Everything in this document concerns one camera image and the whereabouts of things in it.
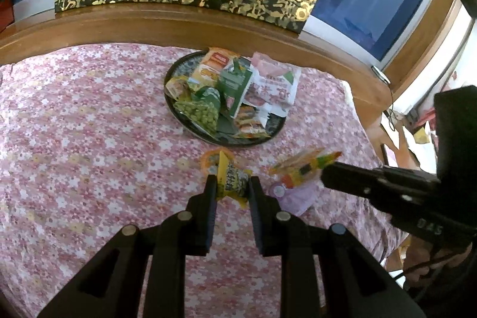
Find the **person's right hand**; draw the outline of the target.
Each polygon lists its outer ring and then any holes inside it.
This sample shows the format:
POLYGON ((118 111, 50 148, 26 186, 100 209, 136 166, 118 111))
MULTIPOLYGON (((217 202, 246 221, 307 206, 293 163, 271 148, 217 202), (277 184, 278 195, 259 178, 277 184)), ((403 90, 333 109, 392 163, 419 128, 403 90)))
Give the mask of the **person's right hand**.
POLYGON ((469 256, 472 245, 462 253, 455 253, 452 249, 440 249, 433 252, 433 246, 413 236, 403 262, 405 284, 408 286, 424 286, 430 283, 432 276, 429 272, 438 271, 443 267, 457 267, 469 256))

